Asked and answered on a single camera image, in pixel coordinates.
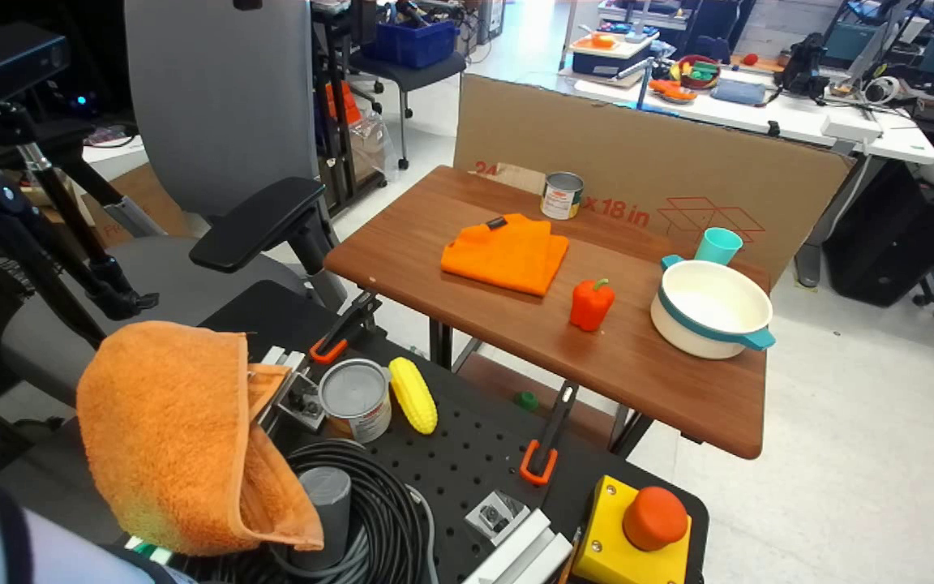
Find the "coiled cable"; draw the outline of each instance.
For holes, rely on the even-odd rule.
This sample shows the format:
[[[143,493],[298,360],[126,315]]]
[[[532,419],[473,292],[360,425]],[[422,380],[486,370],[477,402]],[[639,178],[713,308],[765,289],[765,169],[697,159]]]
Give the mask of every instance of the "coiled cable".
[[[337,467],[350,477],[350,522],[363,529],[366,558],[350,565],[353,581],[438,581],[435,578],[435,519],[422,493],[402,487],[353,441],[315,441],[289,451],[289,464],[305,474],[308,467]]]

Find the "chair backrest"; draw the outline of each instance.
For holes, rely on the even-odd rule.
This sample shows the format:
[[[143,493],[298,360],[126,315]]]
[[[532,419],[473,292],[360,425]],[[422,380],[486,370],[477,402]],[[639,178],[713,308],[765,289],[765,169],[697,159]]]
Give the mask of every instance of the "chair backrest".
[[[169,195],[208,221],[318,178],[308,0],[126,0],[133,110]]]

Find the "clamp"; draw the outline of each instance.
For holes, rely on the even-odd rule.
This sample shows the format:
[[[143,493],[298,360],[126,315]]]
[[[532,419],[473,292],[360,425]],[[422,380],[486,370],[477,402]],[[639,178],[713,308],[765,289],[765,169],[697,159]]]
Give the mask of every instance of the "clamp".
[[[318,367],[331,367],[344,350],[347,341],[360,331],[373,328],[373,311],[379,298],[373,292],[360,292],[347,311],[311,344],[308,360]]]
[[[577,396],[577,386],[574,383],[564,383],[561,393],[558,393],[558,402],[555,409],[548,412],[548,422],[542,428],[542,438],[529,441],[525,454],[522,454],[522,464],[519,464],[519,477],[532,487],[548,487],[555,470],[558,470],[558,461],[561,461],[561,451],[558,451],[558,441],[564,435],[564,425],[568,425],[568,415],[571,415],[571,406],[574,406],[574,396]]]

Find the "cardboard box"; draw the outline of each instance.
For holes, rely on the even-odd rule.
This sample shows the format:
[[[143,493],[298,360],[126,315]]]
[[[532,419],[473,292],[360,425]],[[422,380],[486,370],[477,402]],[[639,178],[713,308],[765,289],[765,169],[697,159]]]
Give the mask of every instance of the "cardboard box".
[[[577,172],[584,211],[655,230],[678,253],[726,224],[746,237],[736,266],[772,286],[850,162],[830,149],[671,120],[574,94],[464,75],[454,165],[499,175]]]

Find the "office chair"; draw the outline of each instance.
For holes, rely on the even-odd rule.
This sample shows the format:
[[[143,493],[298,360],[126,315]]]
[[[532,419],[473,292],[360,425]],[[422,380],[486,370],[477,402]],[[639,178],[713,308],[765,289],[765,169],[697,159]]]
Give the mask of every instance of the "office chair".
[[[259,279],[305,292],[302,273],[259,256],[282,240],[311,292],[331,308],[344,302],[321,269],[334,230],[315,182],[308,26],[308,0],[126,0],[133,114],[149,165],[211,224],[201,240],[136,237],[110,250],[136,292],[159,295],[136,318],[201,324]],[[84,305],[101,331],[133,321]],[[10,367],[62,402],[75,399],[91,350],[45,298],[29,298],[3,331]]]

